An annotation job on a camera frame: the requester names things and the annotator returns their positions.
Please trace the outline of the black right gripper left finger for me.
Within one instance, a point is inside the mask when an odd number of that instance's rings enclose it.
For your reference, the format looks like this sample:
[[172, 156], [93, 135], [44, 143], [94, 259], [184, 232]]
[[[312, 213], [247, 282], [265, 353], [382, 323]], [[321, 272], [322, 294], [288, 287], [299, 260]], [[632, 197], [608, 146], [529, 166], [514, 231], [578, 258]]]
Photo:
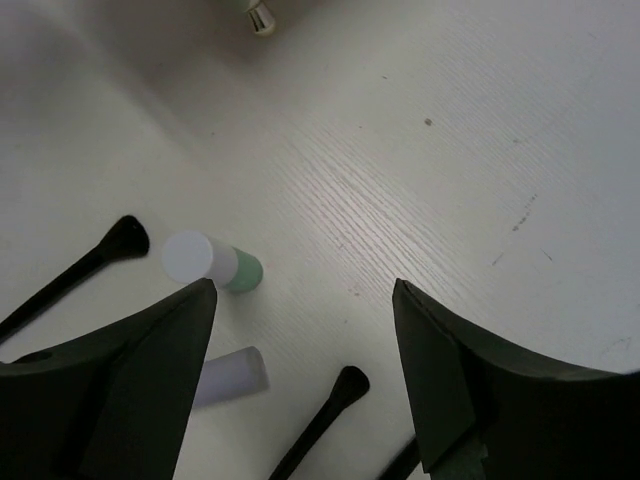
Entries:
[[216, 304], [213, 282], [200, 279], [2, 364], [2, 478], [172, 478]]

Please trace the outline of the lavender white tube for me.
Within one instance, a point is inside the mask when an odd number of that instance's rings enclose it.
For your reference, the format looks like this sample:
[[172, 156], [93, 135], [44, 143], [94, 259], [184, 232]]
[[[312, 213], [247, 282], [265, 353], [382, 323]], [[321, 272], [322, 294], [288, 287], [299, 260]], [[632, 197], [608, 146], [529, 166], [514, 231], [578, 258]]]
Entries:
[[193, 407], [233, 401], [268, 390], [270, 381], [261, 352], [254, 346], [203, 364]]

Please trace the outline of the small black makeup brush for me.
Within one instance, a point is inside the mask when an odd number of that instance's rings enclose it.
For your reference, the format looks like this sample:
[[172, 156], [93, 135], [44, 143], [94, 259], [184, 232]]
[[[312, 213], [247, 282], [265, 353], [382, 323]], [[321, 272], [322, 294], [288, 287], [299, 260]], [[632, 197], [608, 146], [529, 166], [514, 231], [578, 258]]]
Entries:
[[278, 463], [269, 480], [288, 479], [331, 424], [344, 410], [360, 400], [369, 389], [370, 381], [360, 368], [352, 365], [345, 366], [340, 371], [329, 397]]

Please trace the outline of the cream round drawer organizer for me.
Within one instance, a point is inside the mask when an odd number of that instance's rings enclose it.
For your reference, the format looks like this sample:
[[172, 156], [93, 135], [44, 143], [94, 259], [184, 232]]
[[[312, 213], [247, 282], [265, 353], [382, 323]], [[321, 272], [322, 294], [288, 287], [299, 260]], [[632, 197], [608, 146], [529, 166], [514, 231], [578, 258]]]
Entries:
[[276, 20], [263, 0], [248, 1], [245, 15], [255, 35], [265, 37], [274, 33]]

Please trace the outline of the green bottle white cap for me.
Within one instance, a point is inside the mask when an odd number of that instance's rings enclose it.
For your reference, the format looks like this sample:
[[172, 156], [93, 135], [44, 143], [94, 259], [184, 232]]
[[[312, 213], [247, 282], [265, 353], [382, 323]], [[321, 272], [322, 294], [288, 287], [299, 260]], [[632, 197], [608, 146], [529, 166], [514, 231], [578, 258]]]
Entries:
[[207, 278], [218, 289], [232, 293], [256, 289], [264, 274], [255, 256], [195, 230], [169, 237], [161, 251], [161, 262], [165, 273], [178, 283]]

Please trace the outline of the black powder brush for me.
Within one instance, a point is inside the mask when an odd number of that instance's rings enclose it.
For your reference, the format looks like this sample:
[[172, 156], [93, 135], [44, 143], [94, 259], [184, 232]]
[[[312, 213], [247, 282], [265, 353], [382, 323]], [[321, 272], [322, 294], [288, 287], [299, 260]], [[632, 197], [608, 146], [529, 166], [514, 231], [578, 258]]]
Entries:
[[149, 235], [141, 222], [133, 215], [121, 217], [94, 248], [1, 322], [1, 343], [11, 339], [75, 287], [107, 266], [143, 258], [149, 250]]

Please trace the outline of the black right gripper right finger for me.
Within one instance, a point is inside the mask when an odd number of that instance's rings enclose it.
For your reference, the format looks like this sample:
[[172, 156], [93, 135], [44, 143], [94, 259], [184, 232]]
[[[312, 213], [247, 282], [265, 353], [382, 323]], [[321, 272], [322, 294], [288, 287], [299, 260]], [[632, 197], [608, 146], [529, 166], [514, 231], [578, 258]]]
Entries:
[[392, 304], [420, 463], [432, 478], [638, 477], [637, 372], [531, 351], [406, 280]]

